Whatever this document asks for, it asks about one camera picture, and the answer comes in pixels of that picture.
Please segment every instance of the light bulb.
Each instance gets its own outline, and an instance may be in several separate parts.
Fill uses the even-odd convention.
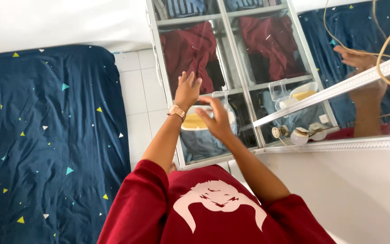
[[[290,135],[290,141],[296,146],[305,145],[308,142],[308,134],[306,132],[294,130]]]

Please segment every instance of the hand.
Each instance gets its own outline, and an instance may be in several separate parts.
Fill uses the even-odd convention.
[[[202,79],[198,78],[194,82],[195,74],[192,72],[191,75],[186,78],[186,72],[183,71],[179,76],[179,87],[176,91],[176,99],[174,104],[180,107],[185,113],[188,112],[189,108],[194,105],[199,97],[199,88],[202,83]]]
[[[195,110],[209,128],[210,133],[222,142],[230,137],[234,137],[230,122],[228,121],[228,112],[222,106],[221,101],[212,97],[199,97],[198,101],[210,103],[210,107],[213,109],[213,119],[204,110],[200,108]]]
[[[341,46],[336,46],[333,48],[333,50],[341,54],[343,58],[342,63],[355,67],[358,70],[357,73],[361,73],[376,66],[377,58],[373,55],[355,53]]]

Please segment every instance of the cabinet shelf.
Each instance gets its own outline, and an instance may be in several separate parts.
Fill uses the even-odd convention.
[[[300,82],[300,81],[304,81],[304,80],[310,80],[312,78],[313,78],[312,75],[302,75],[302,76],[298,76],[298,77],[287,79],[285,81],[285,84]],[[263,84],[257,84],[257,85],[254,85],[254,86],[248,86],[248,89],[250,91],[254,91],[254,90],[260,90],[260,89],[264,89],[264,88],[268,88],[268,87],[269,87],[269,82],[268,83],[263,83]],[[228,90],[228,94],[229,95],[236,94],[236,93],[242,93],[242,92],[243,92],[243,88],[241,88],[241,87]],[[211,96],[211,93],[203,94],[201,96]]]
[[[279,4],[276,6],[271,7],[262,7],[262,8],[256,8],[256,9],[248,9],[248,10],[240,10],[235,12],[227,13],[228,17],[239,17],[239,16],[246,16],[246,15],[252,15],[252,14],[262,14],[262,13],[268,13],[268,12],[274,12],[281,9],[286,9],[287,4]],[[178,18],[178,19],[166,19],[166,20],[158,20],[157,26],[169,26],[169,25],[177,25],[177,24],[185,24],[185,23],[194,23],[194,22],[201,22],[201,21],[208,21],[212,19],[221,19],[221,14],[209,14],[209,15],[201,15],[201,16],[194,16],[194,17],[186,17],[186,18]]]
[[[248,10],[240,10],[235,12],[228,13],[228,17],[240,17],[240,16],[247,16],[252,14],[263,14],[263,13],[269,13],[274,12],[282,9],[288,8],[287,4],[279,4],[276,6],[269,6],[269,7],[262,7],[262,8],[255,8],[255,9],[248,9]]]

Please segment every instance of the floor tile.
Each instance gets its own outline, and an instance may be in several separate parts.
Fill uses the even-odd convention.
[[[150,120],[150,129],[151,129],[151,137],[154,138],[154,136],[159,131],[160,127],[165,122],[168,115],[166,114],[168,110],[158,110],[153,112],[148,112],[148,119]]]
[[[126,115],[147,112],[141,70],[121,72],[120,81]]]
[[[165,90],[160,86],[157,79],[156,69],[142,69],[142,79],[144,82],[145,98],[148,111],[167,109]]]
[[[114,57],[119,72],[141,69],[137,52],[114,54]]]
[[[127,133],[129,137],[130,163],[138,163],[151,142],[148,114],[128,115]]]
[[[154,56],[153,49],[139,51],[138,55],[141,69],[156,67],[156,57]]]

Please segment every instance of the navy blue bedsheet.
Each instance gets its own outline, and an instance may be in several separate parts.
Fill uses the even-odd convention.
[[[114,56],[0,54],[0,243],[96,243],[130,172]]]

